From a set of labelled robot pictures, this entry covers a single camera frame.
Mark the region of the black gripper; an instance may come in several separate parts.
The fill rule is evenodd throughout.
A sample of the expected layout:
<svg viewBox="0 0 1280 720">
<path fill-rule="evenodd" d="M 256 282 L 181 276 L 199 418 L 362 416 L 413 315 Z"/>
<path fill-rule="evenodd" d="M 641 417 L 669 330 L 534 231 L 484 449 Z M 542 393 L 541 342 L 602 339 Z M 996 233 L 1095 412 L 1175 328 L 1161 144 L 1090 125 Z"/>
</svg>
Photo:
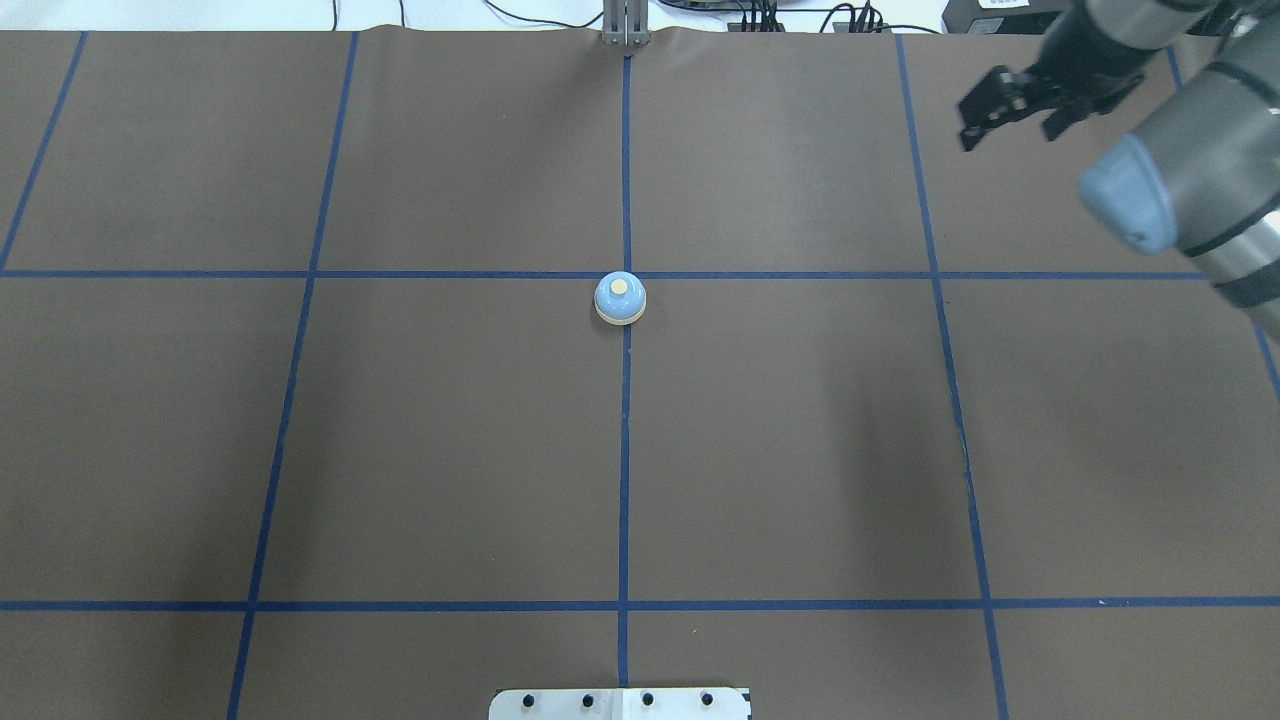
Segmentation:
<svg viewBox="0 0 1280 720">
<path fill-rule="evenodd" d="M 1123 61 L 1037 61 L 1023 70 L 991 68 L 957 102 L 964 152 L 993 129 L 1037 113 L 1046 140 L 1053 141 L 1091 117 L 1111 114 L 1146 79 L 1147 58 Z"/>
</svg>

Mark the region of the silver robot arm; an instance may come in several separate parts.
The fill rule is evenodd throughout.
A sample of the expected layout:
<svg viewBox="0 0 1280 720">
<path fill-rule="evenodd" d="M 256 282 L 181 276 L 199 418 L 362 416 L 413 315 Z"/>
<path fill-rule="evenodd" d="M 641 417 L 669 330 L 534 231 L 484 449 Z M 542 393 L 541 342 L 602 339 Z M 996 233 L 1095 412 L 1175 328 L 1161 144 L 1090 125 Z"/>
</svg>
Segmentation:
<svg viewBox="0 0 1280 720">
<path fill-rule="evenodd" d="M 1212 1 L 1074 1 L 1024 70 L 991 68 L 960 100 L 959 141 L 1044 113 L 1043 136 L 1116 109 L 1146 65 Z M 1137 252 L 1175 249 L 1226 304 L 1279 333 L 1279 27 L 1275 1 L 1076 182 L 1094 219 Z"/>
</svg>

